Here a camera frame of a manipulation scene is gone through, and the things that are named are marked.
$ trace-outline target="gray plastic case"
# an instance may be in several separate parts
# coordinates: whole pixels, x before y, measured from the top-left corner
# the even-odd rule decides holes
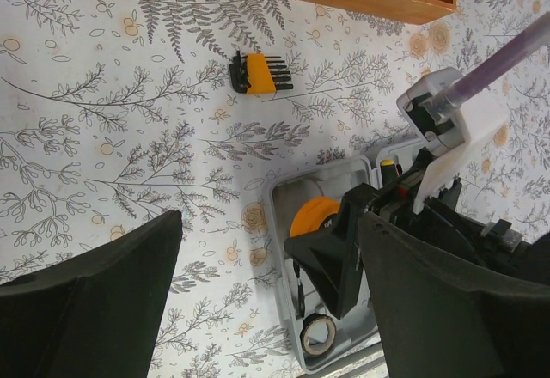
[[[379,164],[382,159],[394,159],[396,163],[403,166],[404,170],[407,170],[413,164],[414,156],[421,147],[420,140],[390,146],[380,152],[376,163]],[[379,188],[381,181],[382,177],[378,168],[373,170],[366,157],[356,156],[320,165],[300,173],[281,176],[269,182],[265,188],[263,199],[266,219],[269,232],[272,234],[273,252],[279,273],[276,283],[279,316],[288,327],[296,359],[308,374],[320,371],[337,361],[340,368],[344,368],[352,361],[356,362],[356,357],[350,354],[359,345],[372,340],[377,335],[376,319],[369,305],[370,292],[365,275],[361,281],[356,307],[341,320],[336,320],[327,311],[313,284],[302,271],[305,317],[312,313],[326,314],[331,316],[337,327],[336,340],[330,351],[319,357],[310,357],[304,354],[300,342],[303,318],[296,311],[297,280],[292,259],[284,252],[284,241],[289,237],[294,216],[310,199],[327,196],[340,201],[346,192],[361,183]]]

